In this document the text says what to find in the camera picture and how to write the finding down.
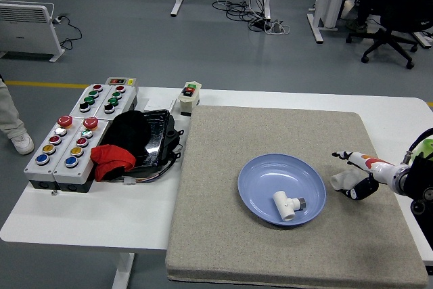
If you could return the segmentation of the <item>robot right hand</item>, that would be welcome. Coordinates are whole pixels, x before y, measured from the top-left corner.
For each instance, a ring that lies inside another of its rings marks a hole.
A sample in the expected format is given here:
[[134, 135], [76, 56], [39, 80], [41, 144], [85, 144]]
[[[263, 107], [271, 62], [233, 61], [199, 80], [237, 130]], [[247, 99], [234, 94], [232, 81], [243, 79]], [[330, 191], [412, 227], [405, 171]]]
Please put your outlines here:
[[397, 194], [404, 195], [401, 181], [407, 176], [407, 164], [393, 165], [379, 158], [360, 152], [334, 152], [334, 157], [346, 160], [356, 169], [348, 169], [333, 175], [330, 183], [334, 190], [342, 192], [352, 200], [363, 200], [378, 190], [383, 183]]

